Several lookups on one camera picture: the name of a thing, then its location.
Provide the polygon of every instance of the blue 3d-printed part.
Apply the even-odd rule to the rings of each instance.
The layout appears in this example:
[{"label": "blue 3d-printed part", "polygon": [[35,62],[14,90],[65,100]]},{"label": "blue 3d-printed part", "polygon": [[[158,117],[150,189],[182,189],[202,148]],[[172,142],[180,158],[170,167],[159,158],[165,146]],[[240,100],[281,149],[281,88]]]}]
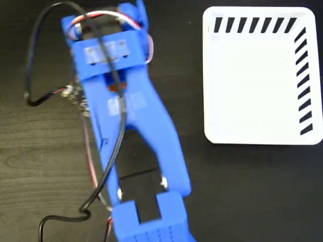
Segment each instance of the blue 3d-printed part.
[{"label": "blue 3d-printed part", "polygon": [[[183,197],[191,192],[186,164],[174,124],[148,76],[145,59],[148,52],[148,20],[144,4],[137,1],[119,5],[121,12],[134,18],[142,30],[124,26],[124,31],[103,37],[124,89],[128,129],[135,129],[155,151],[168,191],[157,194],[161,218],[140,223],[134,201],[122,202],[118,196],[119,182],[114,166],[107,187],[113,205],[115,233],[120,242],[194,242],[189,232]],[[75,16],[62,19],[65,35]],[[90,117],[103,169],[112,154],[119,131],[120,111],[110,69],[96,39],[72,41],[66,37],[78,78],[88,100]]]}]

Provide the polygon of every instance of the white plastic tray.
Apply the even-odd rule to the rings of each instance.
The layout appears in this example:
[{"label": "white plastic tray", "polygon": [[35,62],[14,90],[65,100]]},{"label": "white plastic tray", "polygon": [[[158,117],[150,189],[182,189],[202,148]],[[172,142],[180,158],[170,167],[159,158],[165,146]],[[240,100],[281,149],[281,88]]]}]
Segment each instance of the white plastic tray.
[{"label": "white plastic tray", "polygon": [[207,9],[203,85],[205,135],[213,143],[320,142],[314,14],[306,8]]}]

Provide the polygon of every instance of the black wire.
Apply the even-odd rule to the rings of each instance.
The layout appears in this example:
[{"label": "black wire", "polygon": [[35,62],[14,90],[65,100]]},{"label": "black wire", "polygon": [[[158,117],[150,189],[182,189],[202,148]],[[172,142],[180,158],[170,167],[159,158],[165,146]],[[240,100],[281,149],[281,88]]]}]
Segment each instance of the black wire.
[{"label": "black wire", "polygon": [[139,171],[139,172],[136,172],[136,173],[132,173],[132,174],[129,174],[129,175],[122,176],[122,177],[119,178],[119,180],[128,179],[128,178],[131,178],[131,177],[134,177],[134,176],[143,175],[143,174],[150,173],[150,172],[157,171],[157,170],[158,170],[158,168],[152,168],[152,169],[148,169],[148,170],[144,170],[144,171]]},{"label": "black wire", "polygon": [[31,73],[32,73],[33,64],[34,64],[35,49],[37,46],[37,41],[38,41],[39,33],[41,31],[42,24],[45,21],[46,17],[48,16],[48,14],[50,13],[51,10],[58,7],[58,6],[61,6],[61,5],[67,5],[71,8],[73,8],[74,10],[76,10],[79,14],[84,15],[86,17],[86,21],[87,21],[88,25],[91,27],[92,31],[94,32],[95,37],[97,38],[97,40],[100,44],[100,48],[101,48],[101,50],[108,62],[109,68],[112,73],[112,78],[114,79],[114,81],[117,85],[117,93],[119,95],[121,121],[120,121],[118,138],[115,143],[112,155],[111,155],[109,162],[107,164],[107,167],[103,173],[103,176],[102,176],[97,188],[93,191],[93,193],[88,197],[88,199],[79,208],[79,212],[84,214],[84,216],[71,218],[71,217],[64,217],[64,216],[57,216],[57,215],[49,215],[49,216],[44,217],[39,224],[39,230],[38,230],[38,241],[39,242],[43,242],[43,228],[44,228],[45,223],[49,220],[59,220],[59,221],[63,221],[63,222],[82,222],[82,221],[85,221],[90,218],[91,212],[88,210],[88,207],[93,203],[93,201],[96,199],[96,197],[101,192],[101,190],[103,189],[103,187],[106,183],[106,180],[112,170],[112,167],[115,164],[115,160],[116,160],[116,157],[117,157],[118,152],[120,150],[123,136],[124,136],[124,133],[126,130],[126,103],[125,103],[125,98],[124,98],[124,95],[122,92],[122,86],[121,86],[121,81],[120,81],[119,75],[115,69],[113,61],[110,58],[107,48],[104,45],[102,35],[101,35],[99,29],[96,27],[94,21],[86,15],[86,12],[74,2],[65,1],[65,2],[54,3],[54,4],[46,7],[45,9],[43,9],[36,20],[36,23],[35,23],[33,30],[32,30],[32,35],[29,40],[29,45],[28,45],[27,73],[26,73],[26,87],[27,87],[26,100],[27,100],[27,103],[31,106],[37,106],[37,105],[43,103],[44,101],[46,101],[47,99],[49,99],[53,95],[53,91],[52,91],[52,92],[45,94],[44,96],[42,96],[38,100],[32,101],[31,95],[30,95],[31,94],[30,93],[30,85],[31,85],[30,81],[31,81]]}]

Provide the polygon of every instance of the white wire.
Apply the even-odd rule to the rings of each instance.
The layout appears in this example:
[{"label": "white wire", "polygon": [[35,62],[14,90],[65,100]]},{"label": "white wire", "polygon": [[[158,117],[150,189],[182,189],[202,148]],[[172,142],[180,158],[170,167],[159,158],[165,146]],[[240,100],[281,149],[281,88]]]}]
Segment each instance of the white wire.
[{"label": "white wire", "polygon": [[150,34],[148,34],[148,43],[149,43],[149,56],[145,64],[149,64],[153,58],[154,47],[153,47],[153,39],[150,36]]},{"label": "white wire", "polygon": [[[121,13],[118,13],[118,12],[114,12],[114,11],[105,11],[105,10],[100,10],[100,11],[93,11],[93,12],[89,12],[87,13],[87,15],[89,17],[91,17],[91,15],[97,15],[97,14],[102,14],[102,15],[110,15],[110,16],[114,16],[114,17],[117,17],[118,20],[122,20],[124,22],[126,22],[127,24],[129,24],[132,28],[134,28],[135,30],[140,30],[141,27],[138,26],[136,24],[136,22],[127,17],[126,15],[124,14],[121,14]],[[84,18],[84,15],[80,15],[80,16],[77,16],[75,19],[73,19],[71,25],[77,23],[78,21],[82,20]]]}]

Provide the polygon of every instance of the wooden table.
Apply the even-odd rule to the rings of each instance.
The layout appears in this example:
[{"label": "wooden table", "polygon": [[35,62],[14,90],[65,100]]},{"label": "wooden table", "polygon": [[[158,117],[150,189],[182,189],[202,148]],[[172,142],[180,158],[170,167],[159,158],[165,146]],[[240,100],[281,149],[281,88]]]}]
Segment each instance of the wooden table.
[{"label": "wooden table", "polygon": [[[48,214],[77,215],[92,186],[76,108],[59,95],[38,108],[24,103],[28,37],[42,0],[0,2],[0,241],[36,241]],[[116,1],[78,1],[88,9]],[[213,145],[204,136],[202,14],[210,6],[304,6],[317,18],[319,54],[323,4],[319,0],[146,1],[155,56],[150,77],[177,127],[192,194],[185,199],[198,241],[322,241],[323,146]],[[37,52],[34,95],[66,85],[68,50],[55,11]],[[91,137],[93,150],[96,150]],[[138,135],[125,137],[119,170],[154,159]],[[134,184],[140,190],[141,185]],[[103,241],[108,213],[99,202],[81,224],[49,222],[45,242]]]}]

